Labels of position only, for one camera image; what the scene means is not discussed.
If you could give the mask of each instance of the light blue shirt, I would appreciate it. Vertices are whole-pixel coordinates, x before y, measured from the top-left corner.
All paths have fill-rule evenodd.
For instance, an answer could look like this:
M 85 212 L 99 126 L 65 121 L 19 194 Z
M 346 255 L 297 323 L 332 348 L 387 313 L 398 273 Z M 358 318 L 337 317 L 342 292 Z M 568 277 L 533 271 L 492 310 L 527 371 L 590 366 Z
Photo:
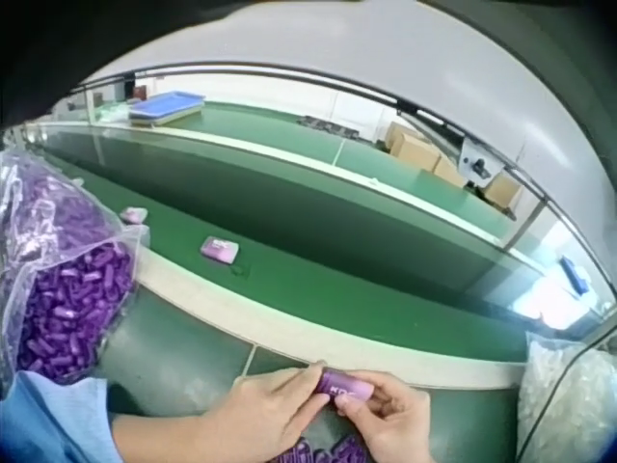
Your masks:
M 0 402 L 0 448 L 10 462 L 121 463 L 107 414 L 107 383 L 88 378 L 58 386 L 19 372 Z

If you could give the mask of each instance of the white plastic part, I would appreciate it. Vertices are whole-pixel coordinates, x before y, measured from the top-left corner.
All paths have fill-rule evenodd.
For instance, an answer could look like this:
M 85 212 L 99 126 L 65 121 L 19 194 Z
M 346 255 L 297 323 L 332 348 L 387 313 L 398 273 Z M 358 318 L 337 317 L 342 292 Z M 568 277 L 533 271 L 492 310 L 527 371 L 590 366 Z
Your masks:
M 519 396 L 519 451 L 557 378 L 584 348 L 580 342 L 530 336 Z M 617 430 L 614 358 L 590 350 L 570 368 L 523 456 L 522 463 L 598 461 Z

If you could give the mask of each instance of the clear plastic bag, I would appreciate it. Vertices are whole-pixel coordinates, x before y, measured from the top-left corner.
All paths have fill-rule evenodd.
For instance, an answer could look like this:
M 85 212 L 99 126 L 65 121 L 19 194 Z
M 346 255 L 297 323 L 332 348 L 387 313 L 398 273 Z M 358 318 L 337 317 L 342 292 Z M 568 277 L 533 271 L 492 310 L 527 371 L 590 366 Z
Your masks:
M 0 153 L 0 385 L 30 369 L 68 384 L 90 371 L 135 292 L 148 228 L 23 150 Z
M 564 368 L 582 342 L 528 335 L 529 355 L 519 394 L 519 449 Z M 571 366 L 529 441 L 522 463 L 599 461 L 617 430 L 614 358 L 591 349 Z

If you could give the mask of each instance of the blue tray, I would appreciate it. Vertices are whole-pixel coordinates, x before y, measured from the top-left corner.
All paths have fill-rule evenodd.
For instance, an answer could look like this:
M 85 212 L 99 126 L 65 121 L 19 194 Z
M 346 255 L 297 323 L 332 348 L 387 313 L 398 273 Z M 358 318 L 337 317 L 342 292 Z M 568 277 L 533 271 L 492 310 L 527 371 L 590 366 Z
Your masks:
M 203 105 L 203 95 L 168 92 L 133 104 L 129 118 L 161 119 Z
M 579 296 L 589 292 L 589 285 L 586 281 L 580 278 L 577 273 L 576 266 L 571 260 L 564 256 L 559 260 L 559 263 L 568 277 L 568 280 L 570 280 L 570 285 L 572 285 L 572 288 Z

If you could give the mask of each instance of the bag of purple parts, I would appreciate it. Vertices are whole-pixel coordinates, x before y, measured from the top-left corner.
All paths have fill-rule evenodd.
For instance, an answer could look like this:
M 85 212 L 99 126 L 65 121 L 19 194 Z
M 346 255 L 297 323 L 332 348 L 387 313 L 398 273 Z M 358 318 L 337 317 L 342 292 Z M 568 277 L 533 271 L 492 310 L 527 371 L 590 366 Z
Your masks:
M 136 290 L 148 227 L 41 158 L 0 152 L 0 386 L 18 370 L 70 384 L 96 364 Z

